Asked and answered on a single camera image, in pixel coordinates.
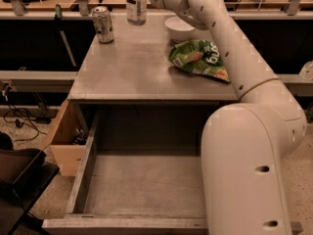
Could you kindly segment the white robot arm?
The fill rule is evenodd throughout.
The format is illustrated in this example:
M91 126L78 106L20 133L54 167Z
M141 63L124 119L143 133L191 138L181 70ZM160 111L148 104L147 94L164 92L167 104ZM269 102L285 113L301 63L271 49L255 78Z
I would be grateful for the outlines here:
M213 36L238 103L218 109L201 137L209 235L292 235L281 158L306 132L285 84L227 12L224 0L150 0Z

